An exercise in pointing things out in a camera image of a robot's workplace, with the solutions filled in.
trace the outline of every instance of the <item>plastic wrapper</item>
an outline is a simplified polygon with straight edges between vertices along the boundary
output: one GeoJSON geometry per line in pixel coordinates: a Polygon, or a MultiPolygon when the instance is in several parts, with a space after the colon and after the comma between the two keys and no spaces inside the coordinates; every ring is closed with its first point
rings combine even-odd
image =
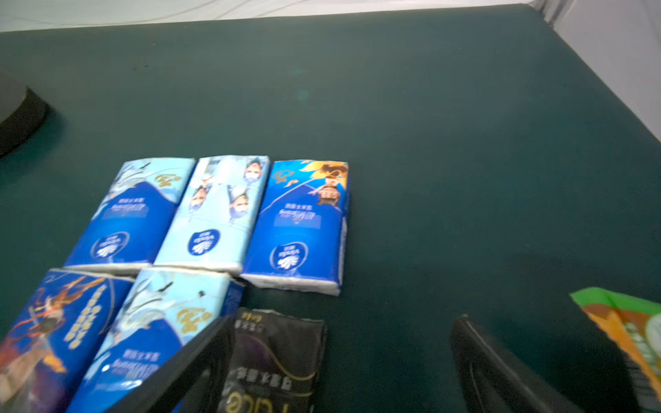
{"type": "Polygon", "coordinates": [[[50,270],[0,346],[0,412],[66,409],[133,279],[50,270]]]}
{"type": "Polygon", "coordinates": [[[194,165],[182,158],[124,163],[65,268],[136,274],[150,266],[194,165]]]}
{"type": "Polygon", "coordinates": [[[140,386],[217,317],[233,314],[243,285],[228,274],[142,270],[69,406],[100,413],[140,386]]]}
{"type": "Polygon", "coordinates": [[[338,295],[349,187],[345,162],[275,162],[241,277],[257,287],[338,295]]]}
{"type": "Polygon", "coordinates": [[[155,265],[241,273],[270,161],[200,159],[155,265]]]}
{"type": "Polygon", "coordinates": [[[323,321],[239,309],[218,412],[310,412],[326,336],[323,321]]]}
{"type": "Polygon", "coordinates": [[[628,356],[640,407],[661,412],[661,304],[596,287],[571,297],[628,356]]]}

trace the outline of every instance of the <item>table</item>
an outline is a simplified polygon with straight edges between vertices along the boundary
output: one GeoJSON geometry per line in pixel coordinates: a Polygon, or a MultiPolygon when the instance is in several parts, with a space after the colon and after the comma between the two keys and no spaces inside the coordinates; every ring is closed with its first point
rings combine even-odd
{"type": "Polygon", "coordinates": [[[342,295],[244,300],[327,320],[315,411],[465,411],[463,313],[586,411],[635,411],[568,294],[661,300],[661,145],[532,8],[10,32],[0,56],[52,107],[0,159],[0,332],[122,162],[342,160],[342,295]]]}

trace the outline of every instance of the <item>blue tissue pack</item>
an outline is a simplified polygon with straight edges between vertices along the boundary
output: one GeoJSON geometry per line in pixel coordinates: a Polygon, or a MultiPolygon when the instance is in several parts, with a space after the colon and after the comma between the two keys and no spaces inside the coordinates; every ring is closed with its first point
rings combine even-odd
{"type": "Polygon", "coordinates": [[[265,156],[201,158],[154,265],[239,275],[269,168],[265,156]]]}
{"type": "Polygon", "coordinates": [[[257,287],[339,295],[348,173],[345,162],[275,162],[241,277],[257,287]]]}
{"type": "Polygon", "coordinates": [[[68,412],[101,413],[110,408],[211,321],[234,314],[243,288],[224,273],[142,270],[68,412]]]}
{"type": "Polygon", "coordinates": [[[133,279],[49,270],[0,346],[0,412],[62,412],[133,279]]]}
{"type": "Polygon", "coordinates": [[[150,266],[194,166],[182,158],[124,163],[65,268],[136,274],[150,266]]]}

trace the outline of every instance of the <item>black packaging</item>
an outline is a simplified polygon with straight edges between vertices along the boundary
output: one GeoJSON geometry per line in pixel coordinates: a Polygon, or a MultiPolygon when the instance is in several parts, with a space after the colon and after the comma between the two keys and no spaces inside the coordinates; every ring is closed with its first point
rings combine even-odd
{"type": "Polygon", "coordinates": [[[240,308],[234,326],[217,413],[307,413],[326,345],[324,322],[240,308]]]}

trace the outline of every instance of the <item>green snack wrapper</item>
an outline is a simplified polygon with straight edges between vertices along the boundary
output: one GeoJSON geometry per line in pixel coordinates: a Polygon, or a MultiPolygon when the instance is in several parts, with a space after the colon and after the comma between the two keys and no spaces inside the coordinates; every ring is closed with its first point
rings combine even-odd
{"type": "Polygon", "coordinates": [[[661,412],[661,304],[597,287],[570,295],[628,355],[640,407],[661,412]]]}

